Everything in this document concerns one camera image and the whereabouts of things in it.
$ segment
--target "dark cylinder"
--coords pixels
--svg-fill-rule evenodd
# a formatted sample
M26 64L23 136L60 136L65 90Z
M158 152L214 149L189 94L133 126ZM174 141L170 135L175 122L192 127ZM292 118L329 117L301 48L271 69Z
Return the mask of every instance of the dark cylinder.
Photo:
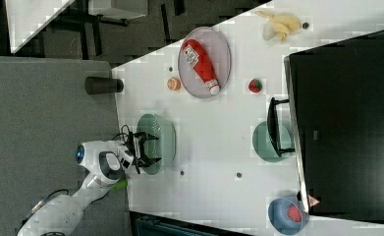
M84 82L87 94L102 94L121 92L124 83L121 80L100 77L87 77Z

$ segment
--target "small dark spot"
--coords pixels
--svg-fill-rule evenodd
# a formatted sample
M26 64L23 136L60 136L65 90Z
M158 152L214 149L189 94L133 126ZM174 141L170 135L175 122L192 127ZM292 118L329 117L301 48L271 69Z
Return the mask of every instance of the small dark spot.
M303 23L303 24L302 24L302 28L303 28L303 29L307 30L308 27L310 27L310 24L309 24L309 23Z

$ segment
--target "small orange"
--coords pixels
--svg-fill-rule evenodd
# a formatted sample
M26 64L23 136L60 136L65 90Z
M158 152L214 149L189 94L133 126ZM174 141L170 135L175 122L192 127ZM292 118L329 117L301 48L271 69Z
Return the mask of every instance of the small orange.
M170 80L167 82L167 87L168 89L171 90L178 90L182 86L182 83L180 82L180 79L177 77L172 77Z

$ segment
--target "white bottle cap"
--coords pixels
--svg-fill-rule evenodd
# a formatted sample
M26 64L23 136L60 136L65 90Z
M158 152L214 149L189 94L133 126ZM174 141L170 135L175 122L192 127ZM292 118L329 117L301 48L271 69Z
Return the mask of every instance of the white bottle cap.
M209 91L210 91L210 93L215 95L215 94L219 93L219 90L220 90L219 86L214 86L214 87L210 88Z

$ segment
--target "warning label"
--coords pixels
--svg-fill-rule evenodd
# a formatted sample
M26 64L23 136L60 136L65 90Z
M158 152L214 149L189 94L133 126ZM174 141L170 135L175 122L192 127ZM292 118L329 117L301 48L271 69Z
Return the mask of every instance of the warning label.
M315 199L314 197L308 195L308 204L310 205L310 207L314 207L316 205L319 205L320 201Z

